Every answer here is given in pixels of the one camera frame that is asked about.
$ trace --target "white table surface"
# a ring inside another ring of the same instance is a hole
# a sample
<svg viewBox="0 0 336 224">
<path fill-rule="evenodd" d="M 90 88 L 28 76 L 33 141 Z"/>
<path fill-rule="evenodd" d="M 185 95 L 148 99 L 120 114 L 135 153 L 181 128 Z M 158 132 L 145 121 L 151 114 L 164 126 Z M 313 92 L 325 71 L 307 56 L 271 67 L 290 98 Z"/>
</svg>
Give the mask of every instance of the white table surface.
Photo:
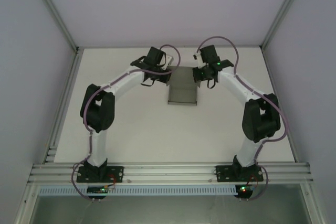
<svg viewBox="0 0 336 224">
<path fill-rule="evenodd" d="M 219 48 L 221 59 L 235 62 L 232 48 Z M 130 62 L 146 55 L 149 48 L 85 49 L 71 95 L 54 162 L 74 163 L 88 153 L 88 132 L 79 111 L 88 85 L 101 85 L 125 71 Z M 164 49 L 175 56 L 172 49 Z M 179 48 L 181 66 L 196 67 L 195 48 Z M 259 48 L 239 48 L 238 73 L 257 89 L 272 93 L 267 69 Z M 109 162 L 231 162 L 244 139 L 244 108 L 220 84 L 198 89 L 197 106 L 168 105 L 168 87 L 156 82 L 153 87 L 138 86 L 120 98 L 114 123 L 109 128 Z M 283 132 L 283 124 L 275 136 Z M 293 162 L 285 138 L 266 144 L 261 162 Z"/>
</svg>

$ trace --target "wire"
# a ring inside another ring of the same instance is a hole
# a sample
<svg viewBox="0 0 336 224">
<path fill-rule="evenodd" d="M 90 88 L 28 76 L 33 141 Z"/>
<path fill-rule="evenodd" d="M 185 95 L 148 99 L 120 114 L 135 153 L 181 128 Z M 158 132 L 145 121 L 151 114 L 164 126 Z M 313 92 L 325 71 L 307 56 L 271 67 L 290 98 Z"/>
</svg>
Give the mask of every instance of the wire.
<svg viewBox="0 0 336 224">
<path fill-rule="evenodd" d="M 140 85 L 145 86 L 145 87 L 151 87 L 151 86 L 154 85 L 154 82 L 155 82 L 155 80 L 153 80 L 153 81 L 152 81 L 152 84 L 150 84 L 150 85 L 148 85 L 148 84 L 144 84 L 144 83 L 141 83 Z"/>
<path fill-rule="evenodd" d="M 258 181 L 256 175 L 254 175 L 254 174 L 251 174 L 251 176 L 250 176 L 250 178 L 249 178 L 249 180 L 248 180 L 246 186 L 248 186 L 248 184 L 251 182 L 251 179 L 252 179 L 252 178 L 254 178 L 254 179 L 256 180 L 257 184 L 256 184 L 256 187 L 255 187 L 255 188 L 257 188 L 257 187 L 258 187 L 258 183 L 259 183 L 259 181 Z"/>
<path fill-rule="evenodd" d="M 117 180 L 115 179 L 115 176 L 114 176 L 114 174 L 108 174 L 108 176 L 109 177 L 111 177 L 111 178 L 113 178 L 113 184 L 110 184 L 110 185 L 108 185 L 107 187 L 110 187 L 110 186 L 113 186 L 113 190 L 115 190 L 115 184 L 116 184 L 116 182 L 117 182 Z"/>
<path fill-rule="evenodd" d="M 95 93 L 92 94 L 92 96 L 89 98 L 88 102 L 86 103 L 85 105 L 85 108 L 84 108 L 84 113 L 83 113 L 83 123 L 84 123 L 84 126 L 85 128 L 89 131 L 90 133 L 90 136 L 89 136 L 89 154 L 80 162 L 76 163 L 73 165 L 73 168 L 72 168 L 72 173 L 71 173 L 71 183 L 72 185 L 74 186 L 75 190 L 78 192 L 78 194 L 80 196 L 82 196 L 84 199 L 87 199 L 87 200 L 90 200 L 92 201 L 91 198 L 89 198 L 87 195 L 84 195 L 79 189 L 78 187 L 76 186 L 76 183 L 75 183 L 75 180 L 74 180 L 74 176 L 75 176 L 75 171 L 76 169 L 78 168 L 78 166 L 80 164 L 83 164 L 85 161 L 87 161 L 90 156 L 92 155 L 92 135 L 93 135 L 93 130 L 89 127 L 88 125 L 88 122 L 87 122 L 87 113 L 88 113 L 88 108 L 89 108 L 89 104 L 92 102 L 92 100 L 96 97 L 97 94 L 99 94 L 101 91 L 109 88 L 110 86 L 113 86 L 115 85 L 116 83 L 118 83 L 120 80 L 122 80 L 123 78 L 125 78 L 126 76 L 130 75 L 131 73 L 135 73 L 135 72 L 145 72 L 145 73 L 151 73 L 151 74 L 156 74 L 156 75 L 159 75 L 159 76 L 164 76 L 166 74 L 170 74 L 170 73 L 173 73 L 180 65 L 181 63 L 181 54 L 180 52 L 178 51 L 178 49 L 170 44 L 164 44 L 163 46 L 160 47 L 160 50 L 164 47 L 171 47 L 173 48 L 176 53 L 177 53 L 177 56 L 178 56 L 178 62 L 177 62 L 177 65 L 176 65 L 176 68 L 172 69 L 171 71 L 168 71 L 168 72 L 154 72 L 154 71 L 150 71 L 150 70 L 146 70 L 146 69 L 133 69 L 125 74 L 123 74 L 122 76 L 120 76 L 119 78 L 115 79 L 114 81 L 112 81 L 109 85 L 106 85 L 104 87 L 101 87 L 99 90 L 97 90 Z"/>
<path fill-rule="evenodd" d="M 286 117 L 285 117 L 285 115 L 284 115 L 284 113 L 272 102 L 272 101 L 270 101 L 267 97 L 265 97 L 263 94 L 260 94 L 259 92 L 257 92 L 257 91 L 255 91 L 255 90 L 253 90 L 248 84 L 246 84 L 240 77 L 239 77 L 239 75 L 237 74 L 237 66 L 238 66 L 238 62 L 239 62 L 239 53 L 238 53 L 238 49 L 237 49 L 237 47 L 235 46 L 235 44 L 231 41 L 231 40 L 229 40 L 228 38 L 225 38 L 225 37 L 223 37 L 223 36 L 213 36 L 213 37 L 209 37 L 209 38 L 207 38 L 207 39 L 205 39 L 201 44 L 200 44 L 200 46 L 198 47 L 198 49 L 197 49 L 197 51 L 196 52 L 198 52 L 199 50 L 200 50 L 200 48 L 204 45 L 204 43 L 206 43 L 207 41 L 209 41 L 209 40 L 211 40 L 211 39 L 223 39 L 223 40 L 226 40 L 227 42 L 229 42 L 230 44 L 231 44 L 231 46 L 233 47 L 233 49 L 235 50 L 235 52 L 236 52 L 236 56 L 237 56 L 237 58 L 236 58 L 236 62 L 235 62 L 235 64 L 234 64 L 234 67 L 233 67 L 233 72 L 234 72 L 234 75 L 235 75 L 235 77 L 237 78 L 237 80 L 240 82 L 240 84 L 242 84 L 247 90 L 249 90 L 249 91 L 251 91 L 251 92 L 254 92 L 254 94 L 256 94 L 257 96 L 259 96 L 260 98 L 262 98 L 263 100 L 265 100 L 266 102 L 268 102 L 280 115 L 281 115 L 281 118 L 282 118 L 282 121 L 284 122 L 283 124 L 284 124 L 284 127 L 285 127 L 285 131 L 284 131 L 284 133 L 283 133 L 283 135 L 281 136 L 281 137 L 279 137 L 279 138 L 276 138 L 276 139 L 266 139 L 266 140 L 263 140 L 262 142 L 261 142 L 261 145 L 259 146 L 259 148 L 258 148 L 258 150 L 257 150 L 257 152 L 256 152 L 256 154 L 255 154 L 255 156 L 253 157 L 253 161 L 254 161 L 254 163 L 258 166 L 258 167 L 260 167 L 261 169 L 263 169 L 264 170 L 264 172 L 265 172 L 265 175 L 266 175 L 266 184 L 265 184 L 265 187 L 264 187 L 264 189 L 257 195 L 257 196 L 255 196 L 255 197 L 253 197 L 253 198 L 251 198 L 251 199 L 249 199 L 248 201 L 251 201 L 251 200 L 255 200 L 255 199 L 258 199 L 258 198 L 260 198 L 264 193 L 265 193 L 265 191 L 266 191 L 266 189 L 267 189 L 267 187 L 268 187 L 268 173 L 267 173 L 267 171 L 266 171 L 266 169 L 262 166 L 262 165 L 259 165 L 258 164 L 258 162 L 257 162 L 257 158 L 258 158 L 258 155 L 259 155 L 259 153 L 261 152 L 261 149 L 262 149 L 262 147 L 263 147 L 263 145 L 264 144 L 266 144 L 266 143 L 273 143 L 273 142 L 278 142 L 278 141 L 281 141 L 281 140 L 283 140 L 285 137 L 286 137 L 286 135 L 287 135 L 287 133 L 288 133 L 288 121 L 287 121 L 287 119 L 286 119 Z"/>
<path fill-rule="evenodd" d="M 88 208 L 92 205 L 93 201 L 91 201 L 83 210 L 83 214 L 80 217 L 79 221 L 77 221 L 78 224 L 82 224 L 84 217 L 85 217 L 85 213 L 87 212 Z"/>
<path fill-rule="evenodd" d="M 167 63 L 167 54 L 164 53 L 164 64 L 156 65 L 156 66 L 159 67 L 159 68 L 162 68 L 164 65 L 166 65 L 166 63 Z"/>
<path fill-rule="evenodd" d="M 209 84 L 210 84 L 210 80 L 208 80 L 208 83 L 206 86 L 208 87 L 208 89 L 213 89 L 216 86 L 216 81 L 214 80 L 214 84 L 211 87 L 209 87 Z"/>
</svg>

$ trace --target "metal frame bar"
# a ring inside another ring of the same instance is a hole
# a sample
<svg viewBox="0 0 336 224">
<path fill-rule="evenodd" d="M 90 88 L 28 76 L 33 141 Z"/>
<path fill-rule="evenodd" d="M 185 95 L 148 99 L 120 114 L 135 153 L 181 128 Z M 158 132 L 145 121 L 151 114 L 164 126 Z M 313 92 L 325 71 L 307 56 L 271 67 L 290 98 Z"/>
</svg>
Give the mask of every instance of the metal frame bar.
<svg viewBox="0 0 336 224">
<path fill-rule="evenodd" d="M 218 183 L 214 173 L 216 165 L 231 163 L 179 163 L 179 164 L 110 164 L 124 166 L 123 183 L 118 185 L 237 185 L 241 183 Z M 267 170 L 270 184 L 311 183 L 307 163 L 274 162 L 261 163 Z M 73 164 L 47 163 L 34 165 L 28 185 L 71 185 Z"/>
<path fill-rule="evenodd" d="M 30 223 L 40 190 L 38 185 L 27 185 L 14 224 Z"/>
<path fill-rule="evenodd" d="M 328 224 L 325 207 L 316 192 L 314 184 L 301 184 L 302 195 L 312 223 Z"/>
<path fill-rule="evenodd" d="M 62 126 L 65 118 L 65 110 L 69 104 L 69 97 L 72 92 L 72 87 L 75 84 L 76 74 L 79 69 L 79 64 L 83 56 L 84 49 L 79 48 L 77 52 L 73 55 L 72 63 L 68 71 L 67 79 L 58 102 L 57 111 L 53 121 L 53 127 L 51 128 L 49 139 L 47 142 L 47 147 L 45 149 L 42 163 L 44 164 L 47 161 L 48 153 L 50 148 L 55 146 L 56 141 L 60 137 L 59 129 Z"/>
<path fill-rule="evenodd" d="M 70 47 L 73 49 L 73 51 L 77 51 L 76 43 L 74 42 L 70 32 L 68 31 L 66 25 L 64 24 L 63 20 L 61 19 L 61 16 L 59 15 L 56 7 L 54 6 L 52 0 L 42 0 L 49 10 L 51 16 L 53 17 L 56 25 L 64 35 L 65 39 L 67 40 Z"/>
<path fill-rule="evenodd" d="M 261 52 L 264 52 L 271 40 L 273 39 L 275 33 L 277 32 L 281 22 L 283 21 L 284 17 L 288 13 L 289 8 L 292 6 L 292 3 L 294 0 L 284 0 L 272 25 L 270 26 L 269 30 L 266 33 L 266 36 L 264 38 L 264 41 L 261 43 Z"/>
</svg>

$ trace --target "purple cable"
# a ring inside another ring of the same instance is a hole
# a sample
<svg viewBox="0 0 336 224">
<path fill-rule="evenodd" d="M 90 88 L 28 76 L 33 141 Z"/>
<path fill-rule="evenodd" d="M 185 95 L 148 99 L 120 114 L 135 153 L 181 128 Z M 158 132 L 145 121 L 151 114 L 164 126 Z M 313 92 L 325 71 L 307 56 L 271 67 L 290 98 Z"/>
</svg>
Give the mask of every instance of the purple cable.
<svg viewBox="0 0 336 224">
<path fill-rule="evenodd" d="M 82 161 L 76 163 L 72 169 L 72 173 L 71 173 L 71 183 L 72 185 L 74 186 L 75 190 L 78 192 L 78 194 L 80 196 L 82 196 L 84 199 L 87 199 L 87 200 L 90 200 L 90 201 L 93 201 L 91 198 L 89 198 L 88 196 L 84 195 L 79 189 L 78 187 L 76 186 L 76 183 L 75 183 L 75 180 L 74 180 L 74 175 L 75 175 L 75 171 L 76 169 L 78 168 L 78 166 L 80 164 L 83 164 L 85 161 L 87 161 L 91 154 L 92 154 L 92 135 L 93 135 L 93 130 L 90 129 L 89 125 L 88 125 L 88 122 L 87 122 L 87 112 L 88 112 L 88 108 L 89 108 L 89 104 L 92 102 L 92 100 L 95 98 L 95 96 L 100 93 L 101 91 L 115 85 L 117 82 L 119 82 L 120 80 L 122 80 L 123 78 L 125 78 L 126 76 L 130 75 L 131 73 L 135 73 L 135 72 L 145 72 L 145 73 L 151 73 L 151 74 L 156 74 L 158 76 L 164 76 L 166 74 L 170 74 L 170 73 L 173 73 L 180 65 L 181 63 L 181 55 L 180 55 L 180 52 L 178 51 L 178 49 L 172 45 L 169 45 L 169 44 L 165 44 L 163 46 L 160 47 L 160 50 L 163 48 L 163 47 L 171 47 L 173 48 L 176 52 L 177 52 L 177 55 L 178 55 L 178 62 L 177 62 L 177 65 L 176 65 L 176 68 L 171 70 L 171 71 L 168 71 L 168 72 L 164 72 L 164 73 L 159 73 L 159 72 L 154 72 L 154 71 L 150 71 L 150 70 L 145 70 L 145 69 L 134 69 L 134 70 L 131 70 L 129 71 L 128 73 L 125 73 L 123 74 L 122 76 L 120 76 L 119 78 L 115 79 L 114 81 L 112 81 L 109 85 L 106 85 L 104 87 L 101 87 L 99 90 L 97 90 L 95 93 L 93 93 L 93 95 L 89 98 L 88 102 L 86 103 L 85 105 L 85 108 L 84 108 L 84 113 L 83 113 L 83 122 L 84 122 L 84 126 L 85 128 L 89 131 L 90 133 L 90 137 L 89 137 L 89 154 L 87 155 L 86 158 L 84 158 Z"/>
<path fill-rule="evenodd" d="M 288 121 L 284 115 L 284 113 L 272 102 L 270 101 L 267 97 L 265 97 L 263 94 L 260 94 L 259 92 L 253 90 L 249 85 L 247 85 L 240 77 L 239 75 L 237 74 L 237 66 L 238 66 L 238 62 L 239 62 L 239 53 L 238 53 L 238 49 L 237 47 L 235 46 L 235 44 L 229 40 L 228 38 L 225 38 L 223 36 L 213 36 L 213 37 L 209 37 L 207 39 L 205 39 L 201 44 L 200 46 L 198 47 L 197 51 L 198 52 L 200 50 L 200 48 L 204 45 L 204 43 L 206 43 L 207 41 L 211 40 L 211 39 L 223 39 L 223 40 L 226 40 L 227 42 L 229 42 L 231 44 L 231 46 L 233 47 L 233 49 L 235 50 L 236 52 L 236 55 L 237 55 L 237 58 L 236 58 L 236 62 L 234 64 L 234 67 L 233 67 L 233 72 L 234 72 L 234 75 L 235 77 L 237 78 L 237 80 L 240 82 L 240 84 L 242 84 L 246 89 L 248 89 L 249 91 L 253 92 L 254 94 L 256 94 L 257 96 L 259 96 L 260 98 L 264 99 L 266 102 L 268 102 L 280 115 L 281 115 L 281 118 L 282 118 L 282 121 L 284 122 L 284 127 L 285 127 L 285 131 L 283 133 L 283 135 L 279 138 L 276 138 L 276 139 L 267 139 L 267 140 L 263 140 L 261 145 L 259 146 L 253 160 L 254 160 L 254 163 L 259 166 L 261 169 L 264 170 L 265 172 L 265 175 L 266 175 L 266 183 L 265 183 L 265 187 L 264 189 L 261 191 L 261 193 L 259 193 L 257 196 L 249 199 L 249 201 L 251 200 L 255 200 L 255 199 L 258 199 L 260 198 L 266 191 L 267 187 L 268 187 L 268 173 L 266 171 L 266 169 L 262 166 L 262 165 L 259 165 L 258 162 L 257 162 L 257 158 L 258 158 L 258 155 L 259 153 L 261 152 L 261 149 L 263 147 L 264 144 L 266 143 L 271 143 L 271 142 L 278 142 L 278 141 L 281 141 L 282 139 L 284 139 L 288 133 Z"/>
</svg>

